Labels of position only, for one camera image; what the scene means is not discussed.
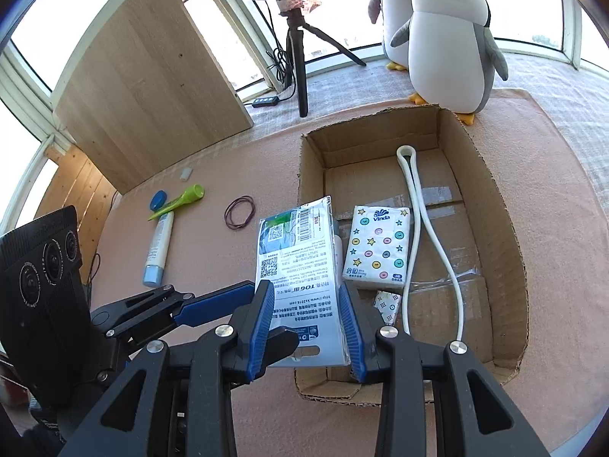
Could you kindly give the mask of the white blue lotion tube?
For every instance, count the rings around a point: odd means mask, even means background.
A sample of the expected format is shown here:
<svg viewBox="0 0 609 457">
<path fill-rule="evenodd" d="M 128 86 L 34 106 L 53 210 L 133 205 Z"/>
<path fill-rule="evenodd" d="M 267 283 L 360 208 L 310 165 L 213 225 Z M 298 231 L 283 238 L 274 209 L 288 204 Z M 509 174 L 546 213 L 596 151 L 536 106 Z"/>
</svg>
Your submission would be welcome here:
<svg viewBox="0 0 609 457">
<path fill-rule="evenodd" d="M 161 286 L 173 225 L 173 211 L 158 219 L 143 270 L 142 283 L 147 287 Z"/>
</svg>

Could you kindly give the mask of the white barcode packet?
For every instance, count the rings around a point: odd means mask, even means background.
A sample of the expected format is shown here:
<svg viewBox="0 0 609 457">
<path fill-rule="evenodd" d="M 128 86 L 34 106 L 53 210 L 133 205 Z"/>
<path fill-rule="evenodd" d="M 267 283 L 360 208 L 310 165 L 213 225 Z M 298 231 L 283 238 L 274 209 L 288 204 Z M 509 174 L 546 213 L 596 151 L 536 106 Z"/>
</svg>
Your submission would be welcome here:
<svg viewBox="0 0 609 457">
<path fill-rule="evenodd" d="M 276 367 L 346 366 L 339 313 L 332 198 L 324 196 L 259 222 L 256 279 L 274 285 L 271 327 L 298 334 L 294 353 Z"/>
</svg>

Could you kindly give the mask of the green tube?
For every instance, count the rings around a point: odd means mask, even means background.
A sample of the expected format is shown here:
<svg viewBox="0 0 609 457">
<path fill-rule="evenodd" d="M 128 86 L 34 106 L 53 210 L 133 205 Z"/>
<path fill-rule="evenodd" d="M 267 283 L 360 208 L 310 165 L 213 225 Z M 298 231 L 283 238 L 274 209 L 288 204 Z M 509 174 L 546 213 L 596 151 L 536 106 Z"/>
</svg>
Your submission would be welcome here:
<svg viewBox="0 0 609 457">
<path fill-rule="evenodd" d="M 177 196 L 177 198 L 174 198 L 173 200 L 168 200 L 168 196 L 167 196 L 167 201 L 164 204 L 163 208 L 160 208 L 159 211 L 155 211 L 154 213 L 152 212 L 152 214 L 149 216 L 148 220 L 153 221 L 153 220 L 159 219 L 160 217 L 162 217 L 168 213 L 171 213 L 172 211 L 175 211 L 176 209 L 181 208 L 182 206 L 199 201 L 199 200 L 203 199 L 203 197 L 204 197 L 203 187 L 200 186 L 199 184 L 194 184 L 194 185 L 188 187 L 187 189 L 185 189 L 184 192 L 180 196 Z"/>
</svg>

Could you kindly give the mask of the star patterned tissue pack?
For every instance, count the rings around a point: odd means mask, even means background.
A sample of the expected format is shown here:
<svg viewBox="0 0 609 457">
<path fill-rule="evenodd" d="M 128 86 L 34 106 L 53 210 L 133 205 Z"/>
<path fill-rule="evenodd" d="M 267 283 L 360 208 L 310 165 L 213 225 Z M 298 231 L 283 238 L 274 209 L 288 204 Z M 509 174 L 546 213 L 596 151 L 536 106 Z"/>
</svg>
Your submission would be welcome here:
<svg viewBox="0 0 609 457">
<path fill-rule="evenodd" d="M 362 289 L 403 290 L 410 215 L 409 208 L 356 205 L 343 279 Z"/>
</svg>

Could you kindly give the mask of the purple hair band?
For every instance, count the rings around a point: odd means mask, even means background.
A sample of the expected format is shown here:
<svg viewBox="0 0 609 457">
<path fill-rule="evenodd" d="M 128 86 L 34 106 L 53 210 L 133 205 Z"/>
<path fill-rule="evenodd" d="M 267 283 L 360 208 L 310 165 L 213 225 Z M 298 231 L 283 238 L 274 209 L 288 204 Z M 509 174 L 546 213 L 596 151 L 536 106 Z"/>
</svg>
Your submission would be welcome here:
<svg viewBox="0 0 609 457">
<path fill-rule="evenodd" d="M 224 223 L 232 231 L 245 229 L 255 217 L 256 210 L 256 202 L 251 195 L 239 196 L 225 208 Z"/>
</svg>

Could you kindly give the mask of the brown cardboard box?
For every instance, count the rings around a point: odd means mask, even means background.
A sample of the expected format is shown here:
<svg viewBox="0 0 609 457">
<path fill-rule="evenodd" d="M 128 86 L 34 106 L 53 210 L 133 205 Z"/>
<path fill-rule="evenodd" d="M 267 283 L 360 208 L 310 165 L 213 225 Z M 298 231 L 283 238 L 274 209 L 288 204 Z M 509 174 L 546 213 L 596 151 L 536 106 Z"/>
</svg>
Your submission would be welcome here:
<svg viewBox="0 0 609 457">
<path fill-rule="evenodd" d="M 528 346 L 525 263 L 504 197 L 469 130 L 438 106 L 390 107 L 332 122 L 301 140 L 299 201 L 321 197 L 347 237 L 357 208 L 410 205 L 397 150 L 416 153 L 428 222 L 409 297 L 415 339 L 445 345 L 461 333 L 501 383 Z"/>
</svg>

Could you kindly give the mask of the blue round lid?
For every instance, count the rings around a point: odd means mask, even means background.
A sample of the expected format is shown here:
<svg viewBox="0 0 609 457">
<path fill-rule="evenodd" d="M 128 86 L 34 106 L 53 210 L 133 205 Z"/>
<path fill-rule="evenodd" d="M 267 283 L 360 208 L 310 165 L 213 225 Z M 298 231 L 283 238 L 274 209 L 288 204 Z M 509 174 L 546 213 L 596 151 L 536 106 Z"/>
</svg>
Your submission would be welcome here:
<svg viewBox="0 0 609 457">
<path fill-rule="evenodd" d="M 163 208 L 167 201 L 167 194 L 164 190 L 157 191 L 150 200 L 149 208 L 153 213 Z"/>
</svg>

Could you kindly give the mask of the small white eraser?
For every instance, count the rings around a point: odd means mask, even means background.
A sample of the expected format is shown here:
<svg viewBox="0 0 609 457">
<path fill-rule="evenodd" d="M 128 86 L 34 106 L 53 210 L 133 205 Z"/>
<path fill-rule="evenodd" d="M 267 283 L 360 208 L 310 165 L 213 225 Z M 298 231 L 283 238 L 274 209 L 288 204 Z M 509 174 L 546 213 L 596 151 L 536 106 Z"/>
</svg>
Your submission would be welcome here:
<svg viewBox="0 0 609 457">
<path fill-rule="evenodd" d="M 184 167 L 181 175 L 180 175 L 180 179 L 182 182 L 187 182 L 188 179 L 190 179 L 190 176 L 192 174 L 193 169 L 191 167 Z"/>
</svg>

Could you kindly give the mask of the wooden board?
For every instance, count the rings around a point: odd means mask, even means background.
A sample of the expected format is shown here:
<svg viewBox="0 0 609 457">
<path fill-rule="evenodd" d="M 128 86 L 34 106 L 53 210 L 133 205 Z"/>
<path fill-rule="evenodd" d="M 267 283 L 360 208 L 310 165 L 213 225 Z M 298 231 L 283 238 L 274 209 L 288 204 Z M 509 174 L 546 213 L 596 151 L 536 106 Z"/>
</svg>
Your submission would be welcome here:
<svg viewBox="0 0 609 457">
<path fill-rule="evenodd" d="M 183 0 L 108 0 L 68 59 L 52 105 L 122 194 L 253 125 Z"/>
</svg>

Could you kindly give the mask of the white massage stick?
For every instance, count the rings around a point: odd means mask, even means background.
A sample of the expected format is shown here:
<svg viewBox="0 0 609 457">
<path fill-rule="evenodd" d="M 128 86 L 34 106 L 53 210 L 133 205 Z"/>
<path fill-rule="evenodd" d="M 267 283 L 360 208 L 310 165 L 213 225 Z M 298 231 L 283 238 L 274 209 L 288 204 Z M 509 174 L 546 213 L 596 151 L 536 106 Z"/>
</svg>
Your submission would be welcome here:
<svg viewBox="0 0 609 457">
<path fill-rule="evenodd" d="M 457 342 L 464 340 L 464 296 L 461 292 L 461 285 L 459 285 L 457 276 L 452 268 L 452 265 L 448 259 L 448 256 L 440 243 L 440 240 L 435 233 L 434 226 L 428 217 L 426 206 L 424 203 L 421 182 L 419 179 L 418 165 L 417 165 L 417 152 L 410 145 L 401 145 L 396 150 L 397 162 L 399 162 L 400 169 L 402 169 L 403 177 L 405 178 L 409 196 L 412 204 L 412 218 L 413 218 L 413 236 L 410 251 L 408 254 L 408 264 L 406 272 L 406 282 L 403 286 L 403 299 L 402 299 L 402 323 L 403 331 L 406 334 L 410 333 L 410 319 L 409 319 L 409 297 L 412 285 L 412 278 L 414 274 L 414 268 L 418 257 L 418 249 L 421 236 L 421 227 L 424 227 L 427 235 L 432 241 L 432 245 L 435 248 L 438 256 L 440 257 L 446 271 L 448 272 L 450 282 L 452 284 L 456 306 L 457 306 L 457 328 L 456 338 Z"/>
</svg>

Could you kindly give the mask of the front penguin plush toy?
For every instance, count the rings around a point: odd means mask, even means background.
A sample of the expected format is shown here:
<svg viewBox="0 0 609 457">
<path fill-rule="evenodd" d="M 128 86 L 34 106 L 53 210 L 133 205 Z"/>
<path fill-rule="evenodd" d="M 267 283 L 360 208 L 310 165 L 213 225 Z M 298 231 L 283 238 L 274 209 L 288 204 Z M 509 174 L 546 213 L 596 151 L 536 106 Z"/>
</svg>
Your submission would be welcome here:
<svg viewBox="0 0 609 457">
<path fill-rule="evenodd" d="M 484 109 L 495 77 L 509 67 L 490 30 L 487 0 L 412 0 L 413 13 L 390 45 L 409 48 L 408 70 L 416 105 L 436 104 L 467 126 Z"/>
</svg>

